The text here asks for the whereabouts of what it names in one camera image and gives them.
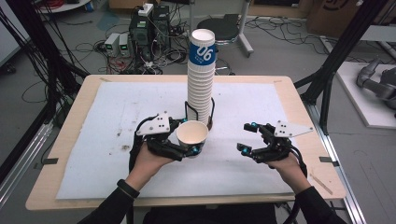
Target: wooden table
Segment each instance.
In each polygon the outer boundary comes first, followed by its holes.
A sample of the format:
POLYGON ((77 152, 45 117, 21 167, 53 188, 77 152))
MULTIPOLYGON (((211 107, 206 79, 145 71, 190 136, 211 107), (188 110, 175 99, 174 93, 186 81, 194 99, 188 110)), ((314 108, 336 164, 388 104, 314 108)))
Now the wooden table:
MULTIPOLYGON (((78 93, 69 115, 49 154, 49 158, 59 158, 56 164, 45 165, 26 202, 29 210, 50 210, 67 208, 93 208, 103 200, 56 200, 61 186, 65 166, 71 150, 76 143, 97 90, 102 82, 187 82, 187 76, 88 76, 78 93)), ((232 76, 214 78, 221 83, 263 83, 274 84, 288 122, 313 127, 300 96, 289 77, 232 76)), ((311 183, 324 199, 342 199, 346 196, 343 184, 331 162, 321 162, 319 157, 328 157, 317 132, 295 137, 304 161, 308 167, 311 183)), ((285 202, 294 200, 292 194, 282 195, 241 195, 227 197, 183 197, 183 198, 145 198, 137 199, 134 206, 181 205, 181 204, 218 204, 218 203, 255 203, 285 202)))

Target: chair seat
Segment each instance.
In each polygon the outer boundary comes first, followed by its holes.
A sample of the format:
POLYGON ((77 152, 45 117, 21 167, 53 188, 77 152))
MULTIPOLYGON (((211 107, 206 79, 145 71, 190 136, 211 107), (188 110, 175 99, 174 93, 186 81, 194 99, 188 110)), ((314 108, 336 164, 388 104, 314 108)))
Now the chair seat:
POLYGON ((212 31, 215 34, 216 42, 234 42, 239 34, 236 24, 219 18, 201 21, 198 23, 197 28, 212 31))

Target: person's left hand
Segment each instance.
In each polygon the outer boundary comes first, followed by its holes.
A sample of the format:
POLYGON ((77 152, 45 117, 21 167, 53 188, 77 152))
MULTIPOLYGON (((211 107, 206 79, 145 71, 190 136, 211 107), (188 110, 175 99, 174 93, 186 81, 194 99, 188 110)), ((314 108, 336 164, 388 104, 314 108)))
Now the person's left hand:
POLYGON ((141 190, 158 173, 161 167, 172 161, 169 158, 152 154, 145 142, 137 155, 134 169, 129 173, 125 182, 135 190, 141 190))

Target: black tape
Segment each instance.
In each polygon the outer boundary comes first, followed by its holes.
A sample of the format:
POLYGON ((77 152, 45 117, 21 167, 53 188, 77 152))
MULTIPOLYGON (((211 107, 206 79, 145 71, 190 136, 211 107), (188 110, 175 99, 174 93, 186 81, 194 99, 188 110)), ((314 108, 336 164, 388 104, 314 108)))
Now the black tape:
POLYGON ((338 161, 332 161, 332 158, 330 157, 319 157, 319 159, 321 162, 331 162, 334 167, 340 166, 338 161))
POLYGON ((50 165, 50 164, 56 164, 58 163, 58 158, 51 158, 51 159, 44 159, 43 164, 44 165, 50 165))

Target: blue label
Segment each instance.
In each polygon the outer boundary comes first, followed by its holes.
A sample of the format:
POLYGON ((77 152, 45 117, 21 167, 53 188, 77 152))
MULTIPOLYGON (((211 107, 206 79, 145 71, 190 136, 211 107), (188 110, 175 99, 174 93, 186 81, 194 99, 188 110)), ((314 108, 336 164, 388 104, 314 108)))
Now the blue label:
POLYGON ((198 47, 190 44, 190 61, 197 65, 210 65, 216 60, 215 45, 209 47, 198 47))

